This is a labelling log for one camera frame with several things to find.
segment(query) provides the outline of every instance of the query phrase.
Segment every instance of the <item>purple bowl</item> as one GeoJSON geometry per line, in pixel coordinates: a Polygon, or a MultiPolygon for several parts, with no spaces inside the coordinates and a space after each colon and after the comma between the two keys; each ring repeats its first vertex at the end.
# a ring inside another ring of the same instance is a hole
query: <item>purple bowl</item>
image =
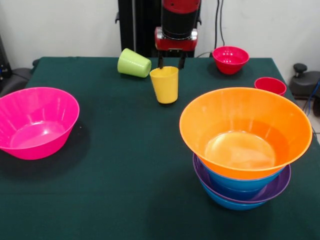
{"type": "Polygon", "coordinates": [[[274,199],[286,189],[291,178],[291,167],[290,165],[287,165],[272,182],[268,183],[255,196],[247,200],[237,200],[226,197],[217,191],[219,188],[215,186],[215,184],[211,183],[207,169],[203,166],[196,155],[193,156],[193,167],[200,181],[214,194],[225,200],[240,204],[257,204],[274,199]]]}

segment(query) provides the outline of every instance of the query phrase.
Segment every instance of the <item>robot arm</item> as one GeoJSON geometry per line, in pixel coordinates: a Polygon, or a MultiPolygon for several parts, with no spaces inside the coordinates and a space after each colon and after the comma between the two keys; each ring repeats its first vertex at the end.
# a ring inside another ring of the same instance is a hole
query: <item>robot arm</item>
{"type": "Polygon", "coordinates": [[[162,0],[161,27],[154,32],[159,51],[158,67],[163,67],[165,51],[181,53],[179,69],[184,68],[186,52],[194,51],[198,32],[194,28],[201,0],[162,0]]]}

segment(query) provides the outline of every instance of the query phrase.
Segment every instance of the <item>orange bowl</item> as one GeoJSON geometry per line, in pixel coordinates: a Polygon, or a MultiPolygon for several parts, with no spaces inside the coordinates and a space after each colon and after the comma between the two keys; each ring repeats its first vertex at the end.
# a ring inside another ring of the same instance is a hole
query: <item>orange bowl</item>
{"type": "Polygon", "coordinates": [[[254,180],[301,157],[312,140],[304,112],[278,94],[249,87],[205,93],[183,110],[180,133],[212,171],[254,180]]]}

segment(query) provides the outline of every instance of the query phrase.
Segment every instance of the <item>blue bowl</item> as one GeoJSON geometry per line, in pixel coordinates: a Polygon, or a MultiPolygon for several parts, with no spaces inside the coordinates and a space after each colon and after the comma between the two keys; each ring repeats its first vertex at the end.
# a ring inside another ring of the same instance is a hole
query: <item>blue bowl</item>
{"type": "Polygon", "coordinates": [[[262,189],[257,189],[257,190],[239,191],[239,190],[233,190],[228,187],[221,186],[220,184],[216,183],[214,180],[210,179],[210,177],[209,177],[209,182],[211,183],[212,186],[215,187],[215,190],[219,194],[223,195],[224,197],[239,200],[239,201],[246,201],[254,198],[258,193],[263,191],[268,186],[266,185],[262,189]]]}
{"type": "Polygon", "coordinates": [[[203,166],[207,169],[210,177],[210,181],[214,182],[216,185],[219,185],[219,188],[225,192],[245,192],[247,194],[256,194],[258,193],[261,189],[263,189],[268,183],[272,182],[283,170],[283,168],[273,175],[264,177],[264,178],[259,178],[259,179],[254,179],[254,180],[239,180],[239,179],[234,179],[234,178],[229,178],[225,177],[222,175],[219,175],[215,173],[214,171],[210,170],[209,168],[206,167],[206,165],[201,161],[203,166]]]}
{"type": "Polygon", "coordinates": [[[229,201],[213,193],[209,188],[207,188],[207,186],[201,180],[200,180],[200,183],[202,184],[204,190],[209,195],[209,197],[213,201],[215,201],[217,204],[221,205],[222,207],[225,207],[226,209],[237,210],[237,211],[250,210],[250,209],[257,208],[267,202],[267,201],[263,201],[259,203],[244,204],[244,203],[229,201]]]}

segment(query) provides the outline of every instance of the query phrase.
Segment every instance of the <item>bowl rim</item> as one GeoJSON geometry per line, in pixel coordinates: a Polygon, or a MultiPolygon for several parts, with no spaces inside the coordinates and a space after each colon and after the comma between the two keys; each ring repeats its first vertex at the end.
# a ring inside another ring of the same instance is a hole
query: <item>bowl rim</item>
{"type": "Polygon", "coordinates": [[[215,61],[217,61],[217,62],[219,62],[219,63],[227,64],[227,65],[234,65],[234,66],[236,66],[236,65],[241,65],[241,64],[246,64],[246,63],[250,60],[250,55],[249,55],[249,53],[248,53],[246,50],[244,50],[244,49],[242,49],[242,48],[240,48],[240,47],[238,47],[238,46],[231,46],[231,45],[228,45],[228,46],[219,46],[219,47],[217,47],[216,49],[214,49],[214,50],[212,51],[212,57],[213,57],[213,59],[214,59],[215,61]],[[235,48],[235,49],[239,49],[239,50],[241,50],[241,51],[243,51],[244,53],[247,54],[247,59],[246,59],[245,61],[243,61],[243,62],[240,62],[240,63],[225,63],[225,62],[219,60],[219,59],[215,56],[215,51],[218,50],[218,49],[222,49],[222,48],[235,48]]]}
{"type": "Polygon", "coordinates": [[[238,202],[238,201],[233,201],[231,198],[225,199],[225,198],[221,197],[221,195],[216,194],[216,192],[213,191],[210,187],[208,187],[208,185],[206,185],[200,178],[199,178],[199,180],[201,181],[202,184],[204,184],[203,187],[207,188],[210,191],[210,193],[213,194],[219,201],[223,201],[224,203],[230,204],[232,206],[238,206],[238,207],[256,206],[256,207],[259,207],[260,205],[262,205],[268,201],[268,200],[265,200],[265,201],[260,201],[260,202],[238,202]]]}
{"type": "Polygon", "coordinates": [[[221,174],[219,174],[219,173],[211,170],[209,167],[207,167],[207,166],[205,165],[205,163],[204,163],[200,158],[198,158],[198,156],[197,156],[195,153],[193,153],[193,154],[195,155],[195,157],[196,157],[197,159],[199,159],[199,161],[201,162],[201,164],[204,166],[204,168],[205,168],[207,171],[210,171],[210,172],[214,173],[215,175],[217,175],[217,176],[220,177],[220,178],[224,178],[224,179],[227,179],[227,180],[230,180],[230,181],[237,181],[237,182],[258,182],[258,181],[262,181],[262,180],[268,179],[268,178],[270,178],[270,177],[273,177],[273,176],[276,175],[276,174],[281,174],[281,172],[282,172],[282,171],[285,169],[285,167],[286,167],[286,166],[284,166],[284,167],[281,168],[279,171],[276,171],[275,173],[273,173],[273,174],[271,174],[271,175],[269,175],[269,176],[259,177],[259,178],[255,178],[255,179],[237,179],[237,178],[231,178],[231,177],[228,177],[228,176],[223,176],[223,175],[221,175],[221,174]]]}
{"type": "Polygon", "coordinates": [[[204,164],[201,162],[201,160],[197,157],[197,155],[194,155],[193,158],[192,158],[192,164],[193,164],[193,168],[194,168],[194,171],[195,171],[195,174],[197,175],[197,177],[199,178],[199,180],[215,195],[219,196],[220,198],[226,200],[226,201],[231,201],[231,202],[235,202],[235,203],[239,203],[239,204],[258,204],[258,203],[264,203],[266,201],[269,201],[271,199],[274,199],[276,198],[277,196],[279,196],[280,194],[282,194],[284,192],[284,190],[286,190],[286,188],[288,187],[289,183],[290,183],[290,180],[291,180],[291,175],[292,175],[292,170],[291,170],[291,165],[288,164],[287,166],[285,166],[285,168],[288,168],[289,169],[289,177],[288,177],[288,180],[287,182],[285,183],[283,189],[281,189],[280,192],[278,192],[277,194],[271,196],[271,197],[268,197],[264,200],[253,200],[253,201],[249,201],[249,200],[237,200],[237,199],[233,199],[233,198],[230,198],[230,197],[227,197],[227,196],[224,196],[222,194],[220,194],[219,192],[213,190],[209,185],[207,185],[207,183],[204,182],[204,180],[201,178],[200,174],[198,173],[197,171],[197,168],[196,168],[196,161],[198,160],[198,162],[200,164],[202,164],[204,166],[204,164]]]}
{"type": "MultiPolygon", "coordinates": [[[[14,91],[14,92],[11,92],[3,97],[0,98],[0,102],[5,99],[5,98],[9,98],[10,96],[12,95],[15,95],[15,94],[19,94],[21,92],[27,92],[27,91],[30,91],[30,90],[41,90],[41,89],[46,89],[46,90],[54,90],[54,91],[57,91],[57,92],[62,92],[66,95],[69,95],[73,100],[74,102],[76,103],[76,108],[77,108],[77,114],[76,114],[76,117],[74,119],[74,121],[72,122],[72,124],[70,125],[70,127],[68,127],[59,137],[65,135],[68,131],[70,131],[74,125],[76,124],[78,118],[79,118],[79,114],[80,114],[80,106],[79,106],[79,103],[77,101],[77,99],[71,95],[69,92],[67,91],[64,91],[64,90],[61,90],[59,88],[55,88],[55,87],[48,87],[48,86],[37,86],[37,87],[29,87],[29,88],[24,88],[24,89],[21,89],[21,90],[18,90],[18,91],[14,91]]],[[[59,137],[53,139],[53,140],[50,140],[48,142],[44,142],[44,143],[41,143],[41,144],[37,144],[37,145],[34,145],[34,146],[29,146],[29,147],[5,147],[5,146],[1,146],[0,145],[0,149],[2,150],[26,150],[26,149],[33,149],[33,148],[36,148],[36,147],[40,147],[40,146],[43,146],[45,144],[48,144],[48,143],[51,143],[53,141],[55,141],[56,139],[58,139],[59,137]]]]}
{"type": "Polygon", "coordinates": [[[207,161],[209,163],[212,163],[214,165],[217,165],[221,168],[225,168],[225,169],[230,169],[230,170],[234,170],[234,171],[239,171],[239,172],[265,172],[265,171],[272,171],[272,170],[276,170],[276,169],[279,169],[279,168],[283,168],[285,167],[286,165],[289,165],[291,163],[293,163],[294,161],[296,161],[297,159],[299,159],[303,154],[305,154],[305,152],[308,150],[311,142],[312,142],[312,138],[313,138],[313,130],[312,130],[312,126],[311,126],[311,123],[310,123],[310,120],[308,119],[308,117],[306,116],[306,114],[302,111],[302,109],[300,109],[300,107],[298,107],[298,105],[296,105],[293,101],[287,99],[286,97],[284,96],[281,96],[279,94],[276,94],[276,93],[273,93],[273,92],[270,92],[270,91],[266,91],[266,90],[262,90],[262,89],[258,89],[258,88],[254,88],[254,87],[242,87],[242,86],[236,86],[236,87],[225,87],[225,88],[219,88],[219,89],[216,89],[216,90],[213,90],[213,91],[209,91],[209,92],[206,92],[198,97],[196,97],[195,99],[193,99],[191,102],[189,102],[187,104],[187,106],[183,109],[182,113],[181,113],[181,116],[180,116],[180,120],[179,120],[179,130],[180,130],[180,135],[184,141],[184,143],[188,146],[188,148],[193,152],[193,153],[196,153],[196,155],[204,160],[204,161],[207,161]],[[186,141],[185,141],[185,136],[183,134],[183,131],[182,131],[182,119],[184,118],[184,115],[186,114],[186,111],[188,110],[188,108],[190,108],[190,105],[200,99],[200,98],[204,98],[205,96],[207,95],[211,95],[212,93],[217,93],[217,92],[221,92],[221,91],[232,91],[232,90],[235,90],[235,89],[238,89],[238,90],[244,90],[244,91],[256,91],[256,92],[261,92],[262,94],[265,94],[265,95],[273,95],[273,96],[276,96],[276,98],[279,98],[279,99],[282,99],[283,101],[286,101],[288,104],[292,105],[298,112],[300,112],[303,116],[304,116],[304,119],[306,120],[308,126],[309,126],[309,140],[304,148],[303,151],[301,151],[301,153],[299,155],[297,155],[296,157],[294,157],[292,160],[288,161],[288,162],[285,162],[283,164],[280,164],[280,165],[276,165],[276,166],[273,166],[273,167],[269,167],[269,168],[262,168],[262,169],[243,169],[243,168],[236,168],[236,167],[231,167],[231,166],[225,166],[223,164],[220,164],[220,163],[216,163],[216,162],[213,162],[213,161],[210,161],[208,160],[206,157],[204,157],[202,154],[197,154],[195,151],[195,149],[193,147],[190,146],[190,144],[188,144],[186,141]]]}
{"type": "Polygon", "coordinates": [[[179,68],[177,68],[176,66],[164,66],[163,69],[172,69],[173,72],[168,74],[168,75],[164,75],[164,76],[156,76],[156,75],[154,75],[154,73],[156,71],[158,71],[159,69],[162,69],[162,68],[157,67],[157,68],[151,70],[150,73],[149,73],[150,77],[156,77],[156,78],[159,78],[159,79],[168,78],[168,77],[171,77],[172,75],[177,74],[177,72],[179,72],[179,68]]]}

